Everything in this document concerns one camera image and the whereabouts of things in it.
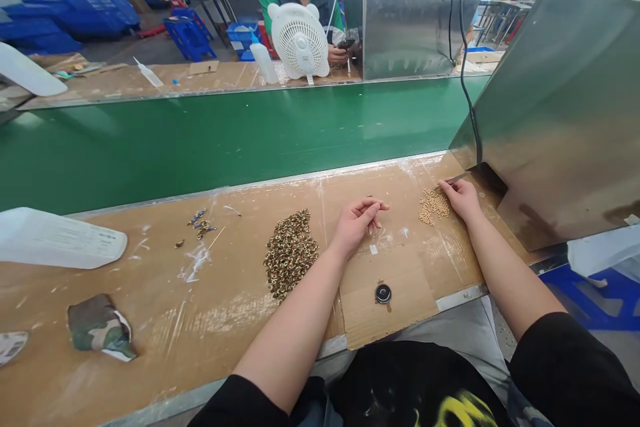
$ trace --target electric fan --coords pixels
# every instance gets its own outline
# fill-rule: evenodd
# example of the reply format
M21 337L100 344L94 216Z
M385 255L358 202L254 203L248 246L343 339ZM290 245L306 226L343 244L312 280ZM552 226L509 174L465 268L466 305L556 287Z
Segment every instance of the electric fan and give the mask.
M298 3L269 5L273 47L284 63L285 73L292 79L307 76L313 85L313 75L329 74L329 46L322 25L320 12L310 3L306 7Z

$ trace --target camouflage fabric scrap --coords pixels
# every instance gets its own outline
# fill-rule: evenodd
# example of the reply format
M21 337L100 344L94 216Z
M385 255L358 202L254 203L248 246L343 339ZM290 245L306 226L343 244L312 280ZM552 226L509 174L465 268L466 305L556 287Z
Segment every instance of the camouflage fabric scrap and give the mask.
M107 294L98 294L67 309L73 346L97 350L128 362L137 354L131 344L131 329Z

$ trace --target hand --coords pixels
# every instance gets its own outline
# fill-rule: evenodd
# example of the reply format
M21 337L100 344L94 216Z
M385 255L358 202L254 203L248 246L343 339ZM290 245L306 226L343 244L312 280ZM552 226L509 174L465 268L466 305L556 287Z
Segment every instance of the hand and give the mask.
M380 210L389 210L389 205L375 198L364 198L346 205L338 218L330 248L333 248L345 259L358 248L365 232L373 233L374 228L382 228L378 220Z
M342 50L329 44L329 63L346 63L349 60L349 54L346 50Z
M449 197L453 209L465 222L469 223L478 216L484 215L480 208L478 194L471 182L458 180L453 185L449 185L446 181L441 180L438 185Z

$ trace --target white plastic container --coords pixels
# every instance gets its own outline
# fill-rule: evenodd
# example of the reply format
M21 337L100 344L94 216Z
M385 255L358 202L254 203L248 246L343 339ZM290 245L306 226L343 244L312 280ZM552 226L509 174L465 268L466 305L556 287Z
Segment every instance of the white plastic container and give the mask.
M0 213L0 261L94 269L118 260L127 235L20 207Z
M67 91L64 83L6 43L0 43L0 73L40 97L59 95Z
M267 50L267 48L262 43L260 43L253 32L251 32L251 41L253 43L249 46L249 48L251 49L253 58L258 64L258 68L260 68L260 72L265 78L265 81L267 83L278 83L278 74L275 72L269 50Z
M151 84L154 87L158 88L164 85L164 83L162 83L162 80L158 78L158 76L153 72L153 70L151 70L148 66L138 62L138 59L136 57L134 57L133 59L138 64L138 68L140 69L142 74L147 78L147 80L151 82Z

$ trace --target mobile phone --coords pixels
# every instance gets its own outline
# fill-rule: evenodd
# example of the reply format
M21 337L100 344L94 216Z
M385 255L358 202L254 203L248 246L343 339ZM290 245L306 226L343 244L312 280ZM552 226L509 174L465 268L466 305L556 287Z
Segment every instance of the mobile phone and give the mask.
M336 48L348 50L355 43L355 39L344 39Z

